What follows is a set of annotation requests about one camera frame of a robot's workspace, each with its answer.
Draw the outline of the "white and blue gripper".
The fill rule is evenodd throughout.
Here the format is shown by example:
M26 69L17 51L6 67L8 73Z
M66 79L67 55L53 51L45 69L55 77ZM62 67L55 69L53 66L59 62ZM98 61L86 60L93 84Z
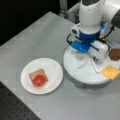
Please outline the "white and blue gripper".
M71 28L72 43L70 46L81 53L89 53L93 58L103 62L109 46L100 41L100 25L83 27L80 23Z

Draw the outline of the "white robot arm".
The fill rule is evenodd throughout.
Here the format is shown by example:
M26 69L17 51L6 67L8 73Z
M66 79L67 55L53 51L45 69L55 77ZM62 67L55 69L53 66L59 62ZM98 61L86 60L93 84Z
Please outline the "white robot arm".
M74 35L71 46L81 53L89 53L100 62L108 53L108 46L100 42L103 20L120 28L120 0L81 0L79 26L71 29Z

